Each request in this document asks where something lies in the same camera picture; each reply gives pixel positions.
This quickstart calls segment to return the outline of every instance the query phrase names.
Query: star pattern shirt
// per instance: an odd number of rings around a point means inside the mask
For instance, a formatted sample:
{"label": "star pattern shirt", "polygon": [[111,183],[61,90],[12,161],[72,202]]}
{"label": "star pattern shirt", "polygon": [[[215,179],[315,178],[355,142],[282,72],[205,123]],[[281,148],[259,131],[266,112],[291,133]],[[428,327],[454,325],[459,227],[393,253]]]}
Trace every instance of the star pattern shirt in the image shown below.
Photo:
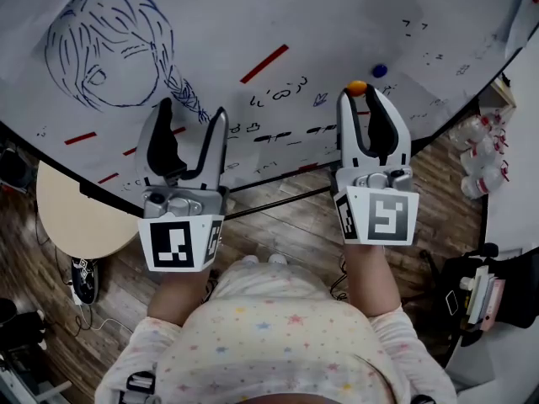
{"label": "star pattern shirt", "polygon": [[163,403],[236,403],[282,393],[343,403],[410,401],[368,320],[332,300],[210,301],[157,364]]}

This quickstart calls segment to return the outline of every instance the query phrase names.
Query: whiteboard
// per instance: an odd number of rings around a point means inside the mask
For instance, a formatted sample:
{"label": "whiteboard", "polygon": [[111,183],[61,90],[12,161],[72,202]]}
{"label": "whiteboard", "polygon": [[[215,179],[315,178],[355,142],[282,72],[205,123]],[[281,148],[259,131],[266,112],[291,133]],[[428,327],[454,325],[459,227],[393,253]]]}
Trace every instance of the whiteboard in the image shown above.
{"label": "whiteboard", "polygon": [[[141,205],[134,157],[152,107],[173,98],[171,129],[194,167],[207,120],[223,106],[221,184],[234,189],[338,160],[336,102],[354,79],[392,100],[413,139],[432,135],[505,64],[515,16],[531,31],[539,5],[71,0],[23,73],[0,83],[0,118],[75,174]],[[377,64],[385,77],[371,75]],[[362,98],[357,109],[366,127]]]}

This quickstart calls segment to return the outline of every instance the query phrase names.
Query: desk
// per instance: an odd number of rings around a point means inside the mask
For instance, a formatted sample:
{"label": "desk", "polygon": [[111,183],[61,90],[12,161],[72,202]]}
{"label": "desk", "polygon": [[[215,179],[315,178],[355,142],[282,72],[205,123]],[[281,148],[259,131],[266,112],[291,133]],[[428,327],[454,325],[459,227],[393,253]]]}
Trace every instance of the desk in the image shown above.
{"label": "desk", "polygon": [[78,182],[40,162],[37,203],[43,227],[74,258],[104,258],[138,233],[137,218],[80,194]]}

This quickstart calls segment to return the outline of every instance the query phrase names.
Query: blue magnet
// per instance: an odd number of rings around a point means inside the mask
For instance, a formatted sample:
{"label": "blue magnet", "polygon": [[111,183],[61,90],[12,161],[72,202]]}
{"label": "blue magnet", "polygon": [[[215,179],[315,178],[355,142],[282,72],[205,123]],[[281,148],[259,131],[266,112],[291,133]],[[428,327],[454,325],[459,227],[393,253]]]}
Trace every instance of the blue magnet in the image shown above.
{"label": "blue magnet", "polygon": [[387,73],[387,67],[383,64],[377,64],[372,69],[372,76],[373,77],[383,77]]}

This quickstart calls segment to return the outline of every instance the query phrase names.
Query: sleeve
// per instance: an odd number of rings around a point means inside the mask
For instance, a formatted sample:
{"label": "sleeve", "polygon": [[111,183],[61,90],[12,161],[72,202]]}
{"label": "sleeve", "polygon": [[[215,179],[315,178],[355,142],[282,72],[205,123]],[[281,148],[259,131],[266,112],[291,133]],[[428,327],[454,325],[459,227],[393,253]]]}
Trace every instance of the sleeve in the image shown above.
{"label": "sleeve", "polygon": [[369,322],[386,353],[410,382],[412,397],[423,394],[438,404],[456,404],[455,387],[449,376],[419,341],[402,307],[372,317]]}
{"label": "sleeve", "polygon": [[161,355],[178,339],[181,327],[151,317],[137,326],[129,344],[104,375],[95,391],[95,402],[117,404],[126,391],[130,375],[147,371],[155,374]]}

